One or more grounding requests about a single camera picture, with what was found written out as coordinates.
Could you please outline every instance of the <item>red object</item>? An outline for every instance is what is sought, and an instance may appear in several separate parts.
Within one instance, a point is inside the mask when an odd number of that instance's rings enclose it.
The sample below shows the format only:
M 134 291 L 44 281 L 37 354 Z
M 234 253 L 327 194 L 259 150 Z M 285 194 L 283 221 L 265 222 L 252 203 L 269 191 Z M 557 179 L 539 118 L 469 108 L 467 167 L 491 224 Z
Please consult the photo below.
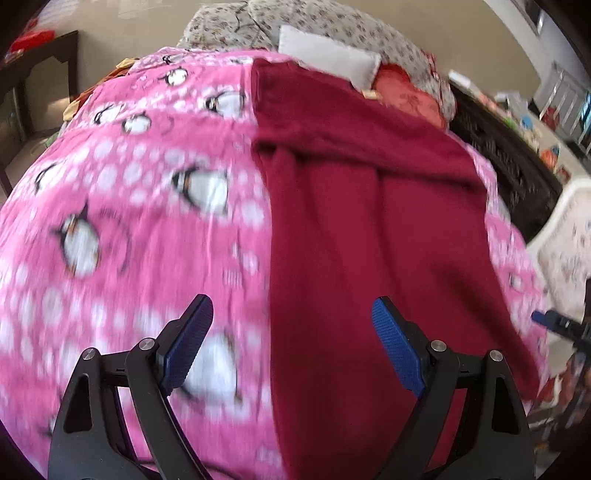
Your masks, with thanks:
M 10 51 L 30 50 L 53 40 L 56 37 L 54 30 L 38 30 L 30 33 L 25 33 L 18 37 L 10 46 Z
M 501 348 L 535 398 L 537 370 L 489 260 L 486 189 L 462 146 L 293 62 L 256 59 L 251 75 L 273 213 L 272 399 L 290 478 L 369 480 L 408 419 L 415 399 L 371 322 L 381 295 L 455 351 Z
M 416 88 L 400 65 L 382 65 L 374 80 L 374 90 L 379 92 L 384 103 L 412 116 L 424 118 L 437 128 L 447 126 L 439 103 L 427 92 Z
M 542 116 L 542 121 L 548 125 L 548 128 L 555 132 L 560 123 L 560 114 L 556 111 L 556 107 L 548 107 L 546 113 Z

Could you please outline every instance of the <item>red pillow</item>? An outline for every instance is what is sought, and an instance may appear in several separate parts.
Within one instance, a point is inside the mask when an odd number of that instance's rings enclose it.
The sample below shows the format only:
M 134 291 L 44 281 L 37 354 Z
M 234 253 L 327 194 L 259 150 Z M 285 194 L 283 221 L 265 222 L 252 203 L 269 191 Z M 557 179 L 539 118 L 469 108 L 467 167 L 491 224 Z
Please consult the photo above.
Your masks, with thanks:
M 428 93 L 416 88 L 400 65 L 382 65 L 374 80 L 374 90 L 382 96 L 384 103 L 412 116 L 424 118 L 437 128 L 447 127 L 439 103 Z

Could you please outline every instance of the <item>pink blanket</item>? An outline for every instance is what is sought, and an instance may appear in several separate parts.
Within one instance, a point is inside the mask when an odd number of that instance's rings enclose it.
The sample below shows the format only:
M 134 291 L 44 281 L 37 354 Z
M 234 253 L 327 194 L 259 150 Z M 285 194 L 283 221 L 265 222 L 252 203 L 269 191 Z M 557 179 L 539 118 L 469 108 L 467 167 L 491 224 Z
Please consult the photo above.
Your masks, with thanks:
M 213 326 L 173 409 L 206 464 L 285 477 L 269 387 L 271 212 L 250 156 L 256 56 L 286 58 L 163 48 L 142 59 L 96 89 L 0 211 L 0 417 L 41 472 L 82 350 L 127 350 L 206 293 Z M 494 172 L 470 152 L 489 189 L 493 266 L 545 375 L 528 318 L 541 298 L 535 273 L 495 209 Z M 149 458 L 121 394 L 137 454 Z

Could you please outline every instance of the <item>blue gripper pad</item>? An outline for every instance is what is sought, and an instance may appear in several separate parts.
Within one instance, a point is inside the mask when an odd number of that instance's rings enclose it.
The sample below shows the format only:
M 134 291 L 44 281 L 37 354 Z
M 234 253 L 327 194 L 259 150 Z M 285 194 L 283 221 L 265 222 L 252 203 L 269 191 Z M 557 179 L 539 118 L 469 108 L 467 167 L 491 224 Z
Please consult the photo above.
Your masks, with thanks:
M 407 390 L 411 390 L 417 398 L 420 397 L 425 383 L 421 376 L 419 358 L 381 299 L 374 302 L 371 318 L 400 383 Z
M 191 304 L 180 320 L 176 320 L 177 322 L 185 320 L 185 322 L 164 357 L 164 375 L 160 387 L 166 395 L 170 395 L 173 389 L 183 385 L 195 356 L 212 325 L 213 303 L 208 296 L 202 295 L 200 297 L 202 298 L 199 299 L 200 303 L 195 311 L 190 311 L 193 307 Z
M 554 328 L 554 322 L 546 317 L 545 313 L 534 310 L 531 314 L 532 321 L 536 322 L 538 325 L 542 327 L 546 327 L 548 330 L 552 330 Z

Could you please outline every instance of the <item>white chair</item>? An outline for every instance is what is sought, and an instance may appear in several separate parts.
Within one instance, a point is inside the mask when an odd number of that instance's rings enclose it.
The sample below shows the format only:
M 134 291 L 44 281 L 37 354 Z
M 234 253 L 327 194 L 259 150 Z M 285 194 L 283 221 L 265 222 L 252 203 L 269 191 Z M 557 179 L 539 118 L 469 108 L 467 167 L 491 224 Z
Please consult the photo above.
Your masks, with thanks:
M 591 277 L 591 179 L 567 184 L 527 251 L 545 281 L 547 308 L 581 321 L 585 282 Z M 572 348 L 570 342 L 553 333 L 548 334 L 548 344 L 551 375 L 555 375 L 564 369 Z

